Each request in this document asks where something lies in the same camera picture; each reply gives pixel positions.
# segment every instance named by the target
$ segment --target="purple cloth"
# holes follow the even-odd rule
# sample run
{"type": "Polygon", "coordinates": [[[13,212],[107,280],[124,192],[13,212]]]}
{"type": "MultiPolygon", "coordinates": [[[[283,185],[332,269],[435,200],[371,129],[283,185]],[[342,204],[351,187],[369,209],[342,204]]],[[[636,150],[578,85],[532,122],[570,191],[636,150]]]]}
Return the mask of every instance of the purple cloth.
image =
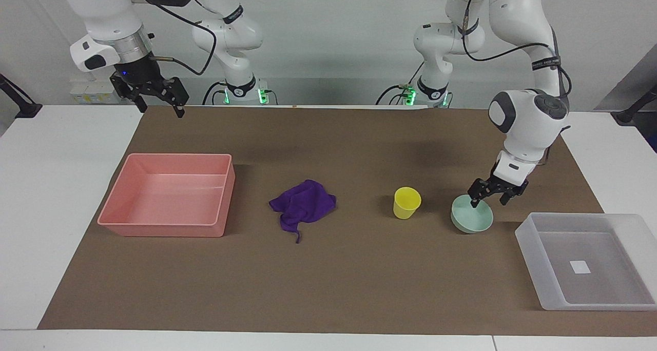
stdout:
{"type": "Polygon", "coordinates": [[[306,180],[271,200],[269,205],[274,211],[282,213],[281,228],[296,233],[296,243],[299,243],[299,223],[312,223],[323,218],[335,208],[335,202],[335,196],[326,193],[321,184],[306,180]]]}

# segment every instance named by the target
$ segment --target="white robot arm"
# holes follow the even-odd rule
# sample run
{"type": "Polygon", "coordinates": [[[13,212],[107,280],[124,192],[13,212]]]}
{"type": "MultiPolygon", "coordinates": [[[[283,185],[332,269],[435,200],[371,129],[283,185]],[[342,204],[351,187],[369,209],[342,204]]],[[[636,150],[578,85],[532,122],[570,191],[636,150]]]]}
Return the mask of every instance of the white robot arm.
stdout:
{"type": "MultiPolygon", "coordinates": [[[[110,77],[117,94],[128,98],[146,111],[142,95],[152,95],[171,104],[181,118],[185,114],[183,106],[189,96],[177,77],[164,79],[158,61],[173,61],[174,58],[159,57],[152,53],[150,39],[145,33],[141,19],[134,11],[131,0],[67,0],[73,11],[82,17],[87,35],[73,43],[71,57],[80,70],[89,72],[106,66],[114,66],[115,73],[110,77]]],[[[190,0],[146,0],[160,9],[186,21],[162,6],[182,7],[190,0]]],[[[258,25],[244,16],[242,6],[237,0],[203,0],[206,10],[220,15],[223,19],[203,21],[195,24],[195,42],[207,52],[220,59],[225,70],[225,82],[236,101],[267,101],[266,84],[260,81],[251,70],[249,60],[239,51],[256,49],[262,44],[262,34],[258,25]]],[[[189,68],[196,75],[200,72],[189,68]]]]}
{"type": "Polygon", "coordinates": [[[173,106],[181,118],[189,96],[177,77],[164,79],[154,59],[150,37],[131,0],[67,0],[82,17],[87,35],[70,47],[75,65],[84,72],[106,66],[116,71],[110,80],[117,94],[146,111],[142,95],[152,95],[173,106]]]}
{"type": "MultiPolygon", "coordinates": [[[[417,81],[417,100],[437,104],[447,94],[452,71],[444,56],[478,51],[484,44],[478,12],[484,0],[448,0],[449,24],[427,24],[415,34],[415,47],[424,56],[417,81]]],[[[503,91],[491,102],[489,117],[507,135],[487,180],[469,189],[472,206],[496,193],[500,201],[523,194],[527,177],[565,126],[568,106],[561,80],[556,37],[540,0],[489,0],[490,24],[502,40],[522,48],[532,59],[535,88],[503,91]]]]}
{"type": "MultiPolygon", "coordinates": [[[[267,102],[266,83],[256,77],[251,63],[242,51],[258,49],[263,37],[260,26],[244,14],[238,0],[201,0],[203,7],[220,19],[205,19],[199,24],[217,36],[214,56],[225,73],[226,103],[256,105],[267,102]]],[[[194,41],[207,52],[212,50],[212,37],[206,31],[194,29],[194,41]]]]}

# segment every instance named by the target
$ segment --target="white box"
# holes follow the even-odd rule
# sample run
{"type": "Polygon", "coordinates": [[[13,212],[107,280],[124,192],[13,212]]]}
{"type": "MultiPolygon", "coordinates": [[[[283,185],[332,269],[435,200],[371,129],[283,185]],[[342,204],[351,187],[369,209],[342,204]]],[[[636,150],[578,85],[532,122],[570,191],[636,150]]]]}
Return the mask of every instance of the white box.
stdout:
{"type": "Polygon", "coordinates": [[[657,310],[657,239],[638,215],[531,213],[516,230],[548,310],[657,310]]]}

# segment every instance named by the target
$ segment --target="yellow cup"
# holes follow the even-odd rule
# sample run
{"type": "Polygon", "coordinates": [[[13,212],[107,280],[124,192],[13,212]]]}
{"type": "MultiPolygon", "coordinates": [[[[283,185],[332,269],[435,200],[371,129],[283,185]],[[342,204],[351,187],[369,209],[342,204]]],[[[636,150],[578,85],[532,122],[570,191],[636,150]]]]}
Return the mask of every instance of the yellow cup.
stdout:
{"type": "Polygon", "coordinates": [[[422,204],[422,197],[417,190],[411,187],[402,187],[395,192],[395,203],[392,206],[392,212],[395,216],[406,220],[410,218],[413,213],[422,204]]]}

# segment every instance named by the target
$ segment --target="brown paper mat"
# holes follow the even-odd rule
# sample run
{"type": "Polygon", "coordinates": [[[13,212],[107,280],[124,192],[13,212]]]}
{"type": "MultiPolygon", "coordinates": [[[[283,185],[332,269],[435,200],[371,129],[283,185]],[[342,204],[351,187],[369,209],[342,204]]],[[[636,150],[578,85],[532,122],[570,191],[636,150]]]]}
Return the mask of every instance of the brown paper mat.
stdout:
{"type": "Polygon", "coordinates": [[[561,139],[524,196],[489,199],[491,229],[453,227],[503,140],[481,110],[151,107],[127,154],[233,155],[227,235],[124,238],[94,218],[39,328],[657,336],[657,312],[540,308],[514,230],[531,211],[602,211],[561,139]],[[338,209],[294,244],[267,202],[307,178],[338,209]],[[408,221],[392,216],[404,185],[424,199],[408,221]]]}

